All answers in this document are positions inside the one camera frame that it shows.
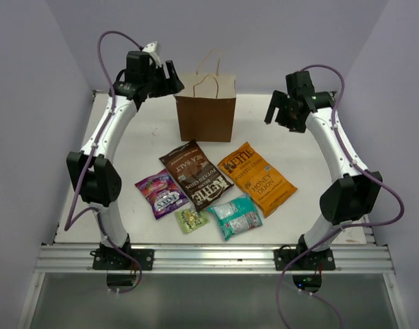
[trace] teal snack bag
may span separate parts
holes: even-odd
[[[226,204],[209,207],[207,211],[217,217],[225,241],[235,234],[263,225],[251,197],[247,194]]]

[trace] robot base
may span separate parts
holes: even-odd
[[[282,271],[284,267],[298,255],[307,249],[304,243],[304,236],[299,239],[296,249],[291,249],[289,245],[283,245],[279,249],[273,251],[275,261],[275,269]],[[300,260],[295,262],[290,271],[315,271],[321,266],[323,271],[335,270],[334,256],[331,249],[322,250],[321,252],[310,252]]]
[[[120,248],[127,255],[135,258],[141,265],[141,270],[151,271],[153,267],[153,249],[132,249],[129,237]],[[131,261],[120,255],[114,248],[100,244],[100,247],[90,255],[94,257],[92,269],[98,271],[122,271],[131,269]]]

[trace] purple candy bag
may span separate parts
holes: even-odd
[[[188,203],[187,197],[177,187],[167,169],[135,184],[152,206],[156,219],[175,211]]]

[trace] orange chip bag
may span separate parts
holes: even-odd
[[[297,190],[256,153],[248,142],[220,161],[218,166],[243,192],[251,196],[265,217]]]

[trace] purple wall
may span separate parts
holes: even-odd
[[[43,0],[0,0],[0,328],[15,328],[68,188],[90,89]]]
[[[412,328],[419,328],[419,0],[391,0],[347,79],[340,117],[360,156],[402,196],[406,213],[375,230],[390,247]],[[373,221],[398,212],[382,191]]]
[[[333,64],[347,74],[387,0],[47,0],[93,89],[106,89],[95,43],[118,29],[147,44],[158,40],[162,58],[179,72],[194,71],[212,48],[223,50],[221,71],[237,75],[242,92],[271,93],[285,75],[306,64]],[[110,36],[104,58],[111,72],[125,65],[130,43]],[[206,70],[214,70],[211,60]],[[334,77],[314,76],[335,88]]]

